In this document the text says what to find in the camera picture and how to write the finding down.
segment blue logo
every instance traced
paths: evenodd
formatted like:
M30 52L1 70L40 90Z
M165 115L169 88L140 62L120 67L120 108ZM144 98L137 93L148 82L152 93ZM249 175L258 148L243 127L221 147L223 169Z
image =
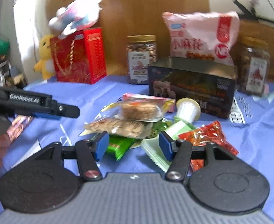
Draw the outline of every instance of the blue logo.
M172 29L180 29L181 28L181 24L172 24L171 28Z

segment glass jar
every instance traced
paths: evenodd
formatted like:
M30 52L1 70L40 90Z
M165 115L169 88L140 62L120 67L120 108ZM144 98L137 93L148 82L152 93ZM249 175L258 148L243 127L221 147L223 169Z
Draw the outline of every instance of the glass jar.
M269 45L263 40L244 36L238 64L237 90L262 96L270 66Z
M128 77L131 84L148 84L147 65L156 61L156 37L154 35L128 36Z

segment wooden wall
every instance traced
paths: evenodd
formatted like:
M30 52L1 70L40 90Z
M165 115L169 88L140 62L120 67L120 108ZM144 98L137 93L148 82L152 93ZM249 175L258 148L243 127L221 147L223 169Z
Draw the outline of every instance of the wooden wall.
M48 20L56 10L73 0L47 0ZM126 42L129 35L154 34L157 36L158 56L170 51L170 37L161 14L210 12L208 0L103 0L100 19L95 25L102 27L108 74L126 75ZM270 43L271 67L269 78L274 79L274 28L255 22L242 21L240 33L264 39ZM236 48L232 57L237 58Z

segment white cup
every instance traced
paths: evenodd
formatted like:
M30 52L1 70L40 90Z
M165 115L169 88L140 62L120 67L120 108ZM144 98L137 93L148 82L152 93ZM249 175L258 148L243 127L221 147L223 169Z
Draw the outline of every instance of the white cup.
M193 99L180 99L176 102L177 113L176 118L182 119L189 123L198 120L201 110L199 104Z

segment black box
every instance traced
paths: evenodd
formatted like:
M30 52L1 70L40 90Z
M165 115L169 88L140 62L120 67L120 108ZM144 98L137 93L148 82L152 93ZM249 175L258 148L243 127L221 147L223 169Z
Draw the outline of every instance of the black box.
M213 61L164 58L148 65L151 96L198 102L203 113L228 118L237 81L237 68Z

